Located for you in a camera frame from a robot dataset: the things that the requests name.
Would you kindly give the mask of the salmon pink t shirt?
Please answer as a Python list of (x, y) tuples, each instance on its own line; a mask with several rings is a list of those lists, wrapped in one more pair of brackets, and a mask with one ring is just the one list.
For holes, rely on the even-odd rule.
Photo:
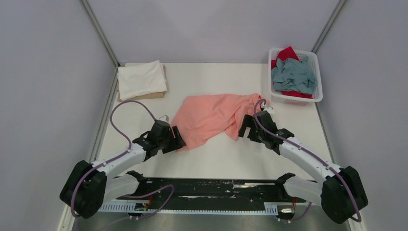
[(171, 122), (186, 143), (180, 151), (198, 148), (222, 132), (236, 141), (244, 116), (252, 116), (255, 104), (261, 99), (258, 93), (186, 97)]

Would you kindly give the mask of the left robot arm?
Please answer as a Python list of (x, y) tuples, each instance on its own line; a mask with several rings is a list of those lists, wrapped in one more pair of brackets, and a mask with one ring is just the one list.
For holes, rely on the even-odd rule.
[(90, 218), (101, 206), (117, 198), (142, 199), (147, 193), (147, 179), (129, 168), (158, 154), (186, 146), (177, 126), (156, 120), (151, 130), (129, 142), (129, 147), (109, 159), (78, 162), (59, 198), (71, 208), (74, 217)]

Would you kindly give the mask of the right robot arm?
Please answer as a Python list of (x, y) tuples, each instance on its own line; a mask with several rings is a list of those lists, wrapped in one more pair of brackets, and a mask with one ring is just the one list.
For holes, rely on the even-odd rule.
[(247, 129), (251, 141), (264, 144), (267, 149), (292, 161), (312, 177), (312, 180), (305, 180), (293, 173), (279, 177), (279, 184), (275, 187), (279, 200), (297, 197), (319, 205), (337, 224), (344, 223), (354, 215), (361, 220), (359, 212), (369, 201), (356, 169), (322, 160), (292, 132), (285, 128), (278, 129), (271, 114), (265, 110), (245, 115), (238, 136), (243, 137)]

